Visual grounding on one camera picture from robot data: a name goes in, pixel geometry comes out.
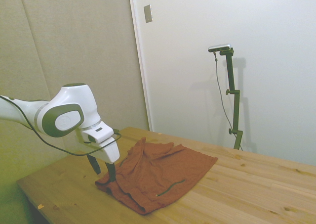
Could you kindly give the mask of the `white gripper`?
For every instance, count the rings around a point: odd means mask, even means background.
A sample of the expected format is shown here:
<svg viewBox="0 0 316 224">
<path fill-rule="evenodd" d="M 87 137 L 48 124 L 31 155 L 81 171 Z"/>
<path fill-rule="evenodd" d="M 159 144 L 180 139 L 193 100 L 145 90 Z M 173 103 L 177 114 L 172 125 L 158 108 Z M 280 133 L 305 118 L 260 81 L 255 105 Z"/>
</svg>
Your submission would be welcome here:
<svg viewBox="0 0 316 224">
<path fill-rule="evenodd" d="M 108 169 L 108 182 L 114 182 L 116 180 L 116 167 L 114 162 L 116 162 L 120 157 L 116 140 L 113 137 L 110 137 L 102 143 L 91 144 L 90 148 L 92 150 L 97 150 L 91 154 L 92 156 L 87 156 L 94 172 L 97 175 L 101 173 L 101 169 L 96 158 L 101 159 L 105 162 Z"/>
</svg>

